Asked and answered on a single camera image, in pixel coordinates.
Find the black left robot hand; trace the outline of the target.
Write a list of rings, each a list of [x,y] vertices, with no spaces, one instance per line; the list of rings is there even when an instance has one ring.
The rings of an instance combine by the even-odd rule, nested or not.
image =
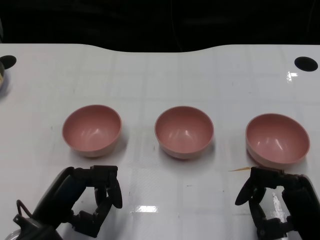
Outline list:
[[[41,198],[32,218],[54,228],[70,223],[76,232],[96,238],[111,207],[123,206],[117,172],[114,165],[65,168]],[[81,210],[75,215],[72,208],[86,188],[94,188],[97,209],[92,214]]]

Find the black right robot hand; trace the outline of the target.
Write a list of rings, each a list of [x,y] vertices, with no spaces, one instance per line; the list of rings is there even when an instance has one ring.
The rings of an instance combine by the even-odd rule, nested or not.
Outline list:
[[[279,218],[267,219],[260,206],[267,188],[282,186],[282,199],[290,213],[286,222]],[[296,231],[303,240],[320,238],[320,201],[307,176],[289,174],[280,169],[251,167],[250,176],[241,188],[235,205],[248,202],[259,240],[285,238]]]

